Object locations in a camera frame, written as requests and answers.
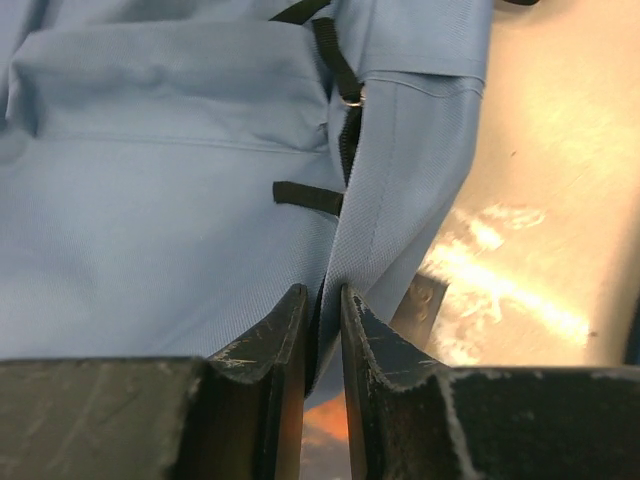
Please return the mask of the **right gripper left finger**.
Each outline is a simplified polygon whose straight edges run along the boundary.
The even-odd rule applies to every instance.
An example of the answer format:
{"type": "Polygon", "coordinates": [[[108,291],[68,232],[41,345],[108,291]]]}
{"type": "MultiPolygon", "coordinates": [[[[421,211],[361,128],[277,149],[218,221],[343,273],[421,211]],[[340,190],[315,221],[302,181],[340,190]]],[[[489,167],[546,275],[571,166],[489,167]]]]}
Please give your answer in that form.
{"type": "Polygon", "coordinates": [[[1,365],[5,479],[295,479],[307,291],[208,359],[1,365]]]}

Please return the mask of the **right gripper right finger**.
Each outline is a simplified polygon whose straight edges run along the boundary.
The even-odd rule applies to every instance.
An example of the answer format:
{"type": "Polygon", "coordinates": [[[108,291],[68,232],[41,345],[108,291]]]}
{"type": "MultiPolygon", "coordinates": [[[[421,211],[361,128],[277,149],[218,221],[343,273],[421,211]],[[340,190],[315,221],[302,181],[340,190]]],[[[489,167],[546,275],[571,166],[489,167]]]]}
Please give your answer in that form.
{"type": "Polygon", "coordinates": [[[350,287],[341,342],[356,479],[635,479],[639,371],[450,367],[350,287]]]}

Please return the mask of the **blue student backpack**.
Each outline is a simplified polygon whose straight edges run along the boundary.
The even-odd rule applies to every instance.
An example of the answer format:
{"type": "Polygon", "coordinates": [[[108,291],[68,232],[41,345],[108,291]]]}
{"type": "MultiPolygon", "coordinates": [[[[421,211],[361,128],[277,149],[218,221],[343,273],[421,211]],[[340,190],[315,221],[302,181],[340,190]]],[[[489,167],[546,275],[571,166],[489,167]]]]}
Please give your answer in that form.
{"type": "Polygon", "coordinates": [[[294,284],[384,320],[474,157],[490,1],[5,1],[1,355],[206,357],[294,284]]]}

